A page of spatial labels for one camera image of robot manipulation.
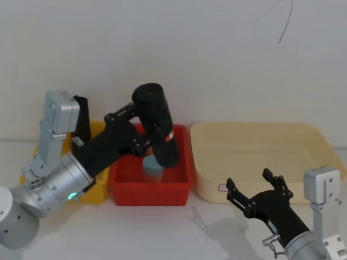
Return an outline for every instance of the black cylinder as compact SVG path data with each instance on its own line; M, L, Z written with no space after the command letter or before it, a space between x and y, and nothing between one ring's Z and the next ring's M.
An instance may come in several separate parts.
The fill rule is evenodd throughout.
M173 167L179 162L169 106L161 85L147 83L139 86L132 95L137 115L152 140L153 153L163 167Z

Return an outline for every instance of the robotic arm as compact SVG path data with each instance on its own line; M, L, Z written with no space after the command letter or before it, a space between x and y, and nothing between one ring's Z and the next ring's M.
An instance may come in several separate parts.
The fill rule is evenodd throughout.
M248 199L237 190L232 179L228 179L227 199L238 207L247 218L263 221L272 236L264 239L277 255L283 254L289 260L347 260L347 250L338 233L338 209L341 204L340 172L330 167L321 167L304 174L305 198L313 209L313 231L291 209L289 200L293 193L288 189L283 176L273 176L264 169L263 177L274 190L258 193ZM273 242L284 248L277 253Z
M179 161L172 120L163 89L155 83L138 87L129 103L105 116L106 127L72 155L60 158L66 133L75 131L79 103L67 92L48 92L41 122L38 153L22 172L25 185L0 187L0 244L9 249L27 245L36 236L39 219L78 199L95 184L95 176L126 154L142 156L152 146L160 165ZM129 122L138 116L145 133Z

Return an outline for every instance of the black cable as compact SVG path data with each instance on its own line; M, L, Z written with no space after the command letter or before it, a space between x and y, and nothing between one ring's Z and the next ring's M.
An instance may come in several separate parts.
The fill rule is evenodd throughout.
M287 20L286 26L284 27L284 30L283 30L282 35L281 35L281 38L280 38L280 40L279 40L279 42L278 42L278 43L281 43L282 38L283 38L283 36L284 36L284 33L285 33L285 32L286 32L286 30L287 30L287 27L288 27L289 21L290 21L290 19L291 19L292 11L293 11L293 0L292 0L292 7L291 7L291 11L290 11L290 13L289 13L289 15L288 15L288 20Z

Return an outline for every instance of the label sticker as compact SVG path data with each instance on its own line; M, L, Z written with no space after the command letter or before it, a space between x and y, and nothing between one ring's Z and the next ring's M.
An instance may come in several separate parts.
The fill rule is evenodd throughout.
M219 184L218 191L226 191L227 192L228 191L227 184L226 183Z
M269 222L267 223L270 227L270 229L274 232L277 233L277 229L275 228L275 226L272 224L272 222L269 220Z

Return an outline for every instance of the silver metal bracket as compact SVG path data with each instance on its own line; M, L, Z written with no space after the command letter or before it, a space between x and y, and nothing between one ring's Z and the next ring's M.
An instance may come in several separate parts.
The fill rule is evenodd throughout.
M276 234L274 234L274 235L272 235L272 236L270 236L270 237L268 237L262 241L263 246L268 246L273 251L273 253L275 254L275 259L277 259L277 255L283 254L283 253L277 253L275 246L272 244L272 243L278 241L278 239L280 239L280 237L281 236L276 233Z
M41 186L41 178L59 164L63 141L67 133L75 131L79 110L68 92L47 92L37 154L22 169L30 189Z
M340 172L320 167L304 175L305 198L313 209L313 231L320 253L326 260L347 260L339 235Z

